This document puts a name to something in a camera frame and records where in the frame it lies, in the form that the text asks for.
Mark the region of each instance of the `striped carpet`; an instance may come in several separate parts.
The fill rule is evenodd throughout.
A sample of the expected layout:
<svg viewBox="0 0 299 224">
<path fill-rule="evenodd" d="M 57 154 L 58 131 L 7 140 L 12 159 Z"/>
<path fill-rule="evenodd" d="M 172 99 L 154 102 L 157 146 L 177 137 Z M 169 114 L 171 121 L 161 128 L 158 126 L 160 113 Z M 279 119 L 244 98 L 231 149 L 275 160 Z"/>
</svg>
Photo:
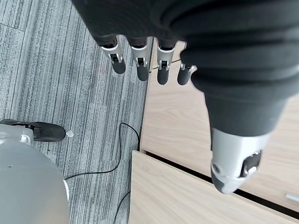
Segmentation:
<svg viewBox="0 0 299 224">
<path fill-rule="evenodd" d="M 66 177 L 115 167 L 120 122 L 140 131 L 146 83 L 137 78 L 124 38 L 121 45 L 127 70 L 118 75 L 71 1 L 0 1 L 0 119 L 51 122 L 72 130 L 75 135 L 59 143 L 35 144 Z M 113 222 L 129 191 L 131 151 L 137 147 L 127 127 L 121 141 L 122 159 L 113 173 L 68 180 L 72 224 Z M 126 223 L 128 209 L 129 197 L 116 223 Z"/>
</svg>

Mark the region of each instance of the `wooden desk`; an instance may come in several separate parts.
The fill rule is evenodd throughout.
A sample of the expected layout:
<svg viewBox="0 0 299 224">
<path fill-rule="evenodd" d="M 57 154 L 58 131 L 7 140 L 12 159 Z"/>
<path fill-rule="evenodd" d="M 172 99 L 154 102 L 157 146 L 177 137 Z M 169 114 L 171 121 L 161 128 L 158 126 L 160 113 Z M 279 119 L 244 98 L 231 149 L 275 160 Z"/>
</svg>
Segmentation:
<svg viewBox="0 0 299 224">
<path fill-rule="evenodd" d="M 130 224 L 295 224 L 290 218 L 134 151 Z"/>
<path fill-rule="evenodd" d="M 169 81 L 151 73 L 141 148 L 210 176 L 210 129 L 203 93 L 191 82 L 177 83 L 180 62 L 171 64 Z M 241 187 L 251 194 L 299 212 L 299 96 L 292 98 L 262 157 L 257 173 Z"/>
</svg>

